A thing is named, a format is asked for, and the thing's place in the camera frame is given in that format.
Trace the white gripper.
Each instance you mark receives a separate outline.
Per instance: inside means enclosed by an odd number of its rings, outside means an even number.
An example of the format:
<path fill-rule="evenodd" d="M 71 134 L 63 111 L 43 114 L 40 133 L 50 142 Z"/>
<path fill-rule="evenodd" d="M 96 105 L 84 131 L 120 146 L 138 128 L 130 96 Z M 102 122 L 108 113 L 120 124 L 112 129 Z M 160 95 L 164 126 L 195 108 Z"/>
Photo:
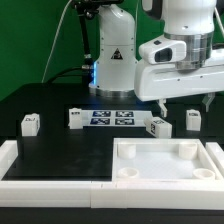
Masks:
<path fill-rule="evenodd" d="M 134 91 L 141 101 L 158 100 L 164 118 L 168 98 L 207 93 L 202 103 L 209 111 L 215 98 L 211 92 L 224 91 L 224 62 L 208 60 L 200 69 L 178 71 L 174 64 L 150 65 L 141 60 L 136 67 Z"/>

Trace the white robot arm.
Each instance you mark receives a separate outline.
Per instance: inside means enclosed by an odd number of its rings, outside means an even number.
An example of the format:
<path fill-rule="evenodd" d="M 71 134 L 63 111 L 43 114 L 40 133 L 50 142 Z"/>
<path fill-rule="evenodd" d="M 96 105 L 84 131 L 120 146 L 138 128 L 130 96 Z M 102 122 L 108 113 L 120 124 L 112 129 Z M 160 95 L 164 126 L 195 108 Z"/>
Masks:
<path fill-rule="evenodd" d="M 137 22 L 118 7 L 123 1 L 72 0 L 81 20 L 100 17 L 101 53 L 90 92 L 134 93 L 141 101 L 156 100 L 162 112 L 167 99 L 198 94 L 209 106 L 224 91 L 224 43 L 212 43 L 224 0 L 140 0 L 147 16 L 165 22 L 162 35 L 139 47 L 140 61 L 131 52 Z"/>

